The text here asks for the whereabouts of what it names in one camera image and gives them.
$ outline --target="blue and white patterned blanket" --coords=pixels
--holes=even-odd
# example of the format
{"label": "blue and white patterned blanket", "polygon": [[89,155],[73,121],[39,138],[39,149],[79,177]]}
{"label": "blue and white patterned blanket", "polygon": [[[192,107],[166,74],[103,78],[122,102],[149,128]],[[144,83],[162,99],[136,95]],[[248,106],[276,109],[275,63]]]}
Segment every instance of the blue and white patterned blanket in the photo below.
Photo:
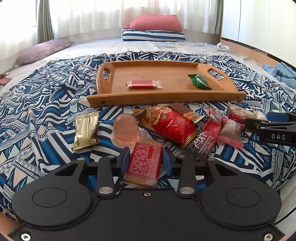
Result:
{"label": "blue and white patterned blanket", "polygon": [[[120,148],[110,141],[116,115],[143,106],[100,107],[93,109],[87,95],[96,94],[96,73],[103,62],[130,60],[192,61],[220,68],[231,77],[238,90],[246,91],[242,102],[232,102],[249,110],[287,112],[296,110],[295,93],[281,84],[259,75],[229,56],[205,56],[172,52],[125,52],[84,56],[51,61],[35,70],[0,97],[0,210],[13,216],[11,198],[19,188],[77,157],[98,161],[108,154],[118,155]],[[188,103],[201,114],[208,105],[225,115],[227,102]],[[100,112],[100,145],[73,153],[75,116]],[[159,136],[149,131],[152,137]],[[244,149],[218,142],[211,156],[279,189],[294,171],[296,148],[258,141],[245,130]],[[178,145],[167,141],[177,155]],[[170,186],[162,172],[158,187]]]}

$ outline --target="white curtain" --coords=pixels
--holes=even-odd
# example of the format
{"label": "white curtain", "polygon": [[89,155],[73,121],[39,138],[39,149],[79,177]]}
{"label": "white curtain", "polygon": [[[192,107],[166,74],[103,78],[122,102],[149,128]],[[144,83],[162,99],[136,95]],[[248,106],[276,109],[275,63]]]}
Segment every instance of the white curtain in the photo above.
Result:
{"label": "white curtain", "polygon": [[1,1],[0,60],[36,43],[36,0]]}
{"label": "white curtain", "polygon": [[176,14],[185,29],[213,34],[218,0],[49,0],[56,38],[123,27],[137,15]]}

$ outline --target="white cabinet door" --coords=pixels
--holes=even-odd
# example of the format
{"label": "white cabinet door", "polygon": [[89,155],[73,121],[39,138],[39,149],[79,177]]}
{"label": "white cabinet door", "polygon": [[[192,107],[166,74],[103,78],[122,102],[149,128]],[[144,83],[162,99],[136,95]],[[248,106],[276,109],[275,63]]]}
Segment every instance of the white cabinet door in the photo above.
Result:
{"label": "white cabinet door", "polygon": [[238,41],[240,3],[240,0],[224,0],[222,38]]}
{"label": "white cabinet door", "polygon": [[266,51],[296,67],[296,3],[270,0]]}
{"label": "white cabinet door", "polygon": [[238,42],[266,51],[268,30],[269,0],[241,0]]}

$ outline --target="snack wrapper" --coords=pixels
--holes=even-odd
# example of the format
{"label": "snack wrapper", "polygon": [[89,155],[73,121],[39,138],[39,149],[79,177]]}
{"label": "snack wrapper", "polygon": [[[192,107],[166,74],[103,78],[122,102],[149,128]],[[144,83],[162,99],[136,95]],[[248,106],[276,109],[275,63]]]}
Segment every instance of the snack wrapper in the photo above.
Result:
{"label": "snack wrapper", "polygon": [[73,150],[79,150],[100,143],[97,136],[98,120],[98,112],[76,116],[76,133],[74,138]]}
{"label": "snack wrapper", "polygon": [[226,115],[229,119],[234,120],[242,125],[245,124],[246,118],[259,119],[267,121],[265,115],[260,111],[249,111],[234,104],[229,103],[226,109]]}
{"label": "snack wrapper", "polygon": [[201,133],[193,141],[196,156],[200,161],[206,161],[208,155],[216,144],[220,129],[221,115],[217,110],[210,107],[209,119],[205,123]]}
{"label": "snack wrapper", "polygon": [[209,86],[207,83],[207,80],[205,77],[203,77],[200,74],[189,74],[188,75],[192,81],[192,83],[195,85],[197,88],[201,88],[204,90],[212,90],[212,88]]}
{"label": "snack wrapper", "polygon": [[127,88],[131,89],[162,89],[162,85],[159,80],[130,80],[126,84]]}
{"label": "snack wrapper", "polygon": [[140,124],[163,138],[182,144],[181,148],[187,147],[196,137],[194,123],[168,106],[134,109],[133,113]]}
{"label": "snack wrapper", "polygon": [[228,119],[227,117],[222,117],[222,124],[223,128],[218,135],[218,140],[234,148],[243,149],[242,129],[244,128],[244,125]]}
{"label": "snack wrapper", "polygon": [[193,121],[193,123],[199,122],[202,118],[204,118],[204,115],[201,115],[194,110],[191,110],[190,108],[182,105],[181,103],[173,103],[168,105],[172,110],[178,112],[183,117]]}
{"label": "snack wrapper", "polygon": [[161,142],[152,139],[136,142],[124,182],[143,187],[156,187],[162,155]]}

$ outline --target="purple pillow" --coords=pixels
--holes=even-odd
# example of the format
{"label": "purple pillow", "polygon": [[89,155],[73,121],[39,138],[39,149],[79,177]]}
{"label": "purple pillow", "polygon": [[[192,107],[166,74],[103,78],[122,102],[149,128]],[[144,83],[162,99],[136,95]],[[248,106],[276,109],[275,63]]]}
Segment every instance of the purple pillow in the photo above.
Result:
{"label": "purple pillow", "polygon": [[62,49],[70,47],[74,42],[64,39],[52,39],[44,43],[31,46],[19,53],[14,68],[31,64]]}

